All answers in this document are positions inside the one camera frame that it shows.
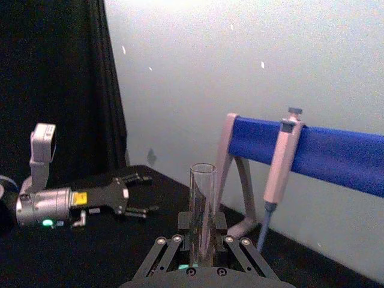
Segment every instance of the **blue foam pad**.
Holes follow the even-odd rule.
[[[237,117],[229,153],[271,164],[279,130],[279,122]],[[304,127],[292,171],[384,197],[384,136]]]

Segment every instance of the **black tabletop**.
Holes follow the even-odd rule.
[[[125,221],[97,214],[78,230],[14,228],[0,238],[0,286],[118,287],[131,280],[155,239],[177,233],[178,212],[188,209],[188,187],[146,166],[69,184],[73,190],[94,187],[133,172],[154,182],[131,187],[128,205],[159,205],[158,214]],[[235,211],[223,210],[229,225],[241,220]],[[254,243],[258,231],[247,235]],[[296,287],[382,287],[275,232],[268,234],[263,256],[281,280]]]

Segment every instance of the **black curtain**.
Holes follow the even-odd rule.
[[[103,1],[0,4],[0,174],[29,175],[29,135],[57,125],[50,185],[125,166],[126,129]]]

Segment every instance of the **white wall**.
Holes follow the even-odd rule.
[[[107,0],[131,164],[188,184],[226,113],[384,134],[383,1]],[[269,166],[253,163],[257,213]],[[243,211],[232,167],[224,203]],[[271,227],[384,283],[384,199],[292,173]]]

